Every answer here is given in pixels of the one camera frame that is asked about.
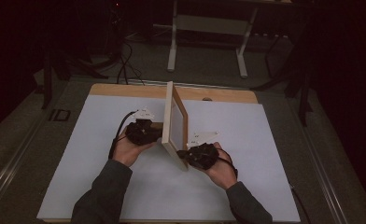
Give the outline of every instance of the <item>white table leg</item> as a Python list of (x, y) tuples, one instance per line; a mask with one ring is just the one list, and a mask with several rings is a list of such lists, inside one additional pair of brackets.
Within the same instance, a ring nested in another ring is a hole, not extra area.
[(238, 61), (239, 74), (243, 78), (247, 77), (247, 71), (246, 71), (245, 59), (244, 59), (244, 51), (245, 51), (245, 48), (246, 48), (246, 43), (247, 43), (247, 41), (249, 39), (249, 36), (250, 36), (250, 32), (251, 32), (252, 27), (253, 27), (253, 22), (256, 19), (257, 12), (258, 12), (258, 8), (255, 7), (253, 9), (250, 21), (247, 23), (246, 31), (245, 31), (245, 34), (244, 34), (244, 41), (242, 42), (241, 48), (236, 50), (236, 59)]
[(169, 50), (168, 59), (168, 72), (175, 71), (175, 61), (176, 61), (176, 16), (177, 16), (177, 0), (174, 1), (174, 17), (172, 18), (172, 43), (171, 49)]

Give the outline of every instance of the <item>forearm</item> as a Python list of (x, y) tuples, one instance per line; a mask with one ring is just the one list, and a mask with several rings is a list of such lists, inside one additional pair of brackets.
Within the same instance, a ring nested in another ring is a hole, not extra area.
[(252, 196), (242, 182), (226, 190), (232, 213), (237, 221), (247, 223), (272, 223), (273, 218), (264, 207)]
[(108, 161), (92, 187), (75, 204), (71, 223), (117, 223), (132, 171)]

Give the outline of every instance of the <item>picture frame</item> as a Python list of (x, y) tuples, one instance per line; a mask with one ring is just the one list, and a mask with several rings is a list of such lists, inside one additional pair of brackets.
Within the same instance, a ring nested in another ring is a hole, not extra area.
[(188, 165), (178, 157), (177, 152), (179, 150), (188, 150), (188, 131), (189, 115), (174, 83), (172, 81), (168, 82), (162, 127), (162, 145), (183, 171), (188, 170)]

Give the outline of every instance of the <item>person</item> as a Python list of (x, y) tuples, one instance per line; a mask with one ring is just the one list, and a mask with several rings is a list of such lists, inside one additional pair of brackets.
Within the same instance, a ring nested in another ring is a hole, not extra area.
[[(144, 150), (156, 143), (137, 146), (129, 141), (124, 132), (120, 135), (112, 160), (105, 167), (87, 191), (75, 204), (71, 223), (95, 224), (118, 223), (126, 189), (133, 171), (129, 168)], [(231, 161), (224, 150), (219, 151), (222, 159)], [(219, 187), (226, 190), (232, 214), (239, 223), (272, 223), (271, 215), (252, 196), (245, 185), (237, 181), (232, 167), (217, 161), (208, 170), (201, 170)]]

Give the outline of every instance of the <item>table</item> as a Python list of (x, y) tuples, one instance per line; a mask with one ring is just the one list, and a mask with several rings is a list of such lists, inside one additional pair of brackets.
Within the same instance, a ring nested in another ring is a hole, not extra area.
[(227, 20), (220, 18), (209, 18), (201, 16), (182, 15), (177, 12), (177, 0), (174, 0), (173, 18), (172, 18), (172, 42), (169, 50), (168, 66), (169, 72), (175, 71), (176, 64), (176, 32), (177, 30), (190, 30), (199, 32), (208, 32), (215, 34), (241, 35), (242, 44), (236, 49), (236, 58), (238, 62), (239, 73), (242, 78), (247, 77), (247, 70), (244, 59), (246, 43), (250, 37), (253, 23), (257, 17), (260, 5), (281, 5), (281, 6), (305, 6), (308, 4), (292, 3), (290, 0), (243, 0), (233, 1), (253, 5), (253, 9), (248, 12), (251, 14), (248, 21)]
[[(194, 88), (177, 91), (189, 113), (189, 133), (200, 127), (213, 131), (223, 127), (215, 141), (229, 148), (234, 165), (241, 170), (239, 180), (273, 215), (274, 221), (300, 221), (265, 113), (255, 94)], [(111, 139), (125, 110), (131, 110), (131, 105), (146, 104), (155, 119), (160, 119), (165, 93), (165, 87), (95, 84), (37, 217), (47, 222), (68, 221), (74, 203), (91, 187), (105, 164)], [(213, 102), (202, 101), (204, 98)], [(163, 148), (155, 146), (145, 151), (131, 168), (134, 175), (125, 195), (121, 220), (234, 220), (224, 191), (195, 169), (180, 171)]]

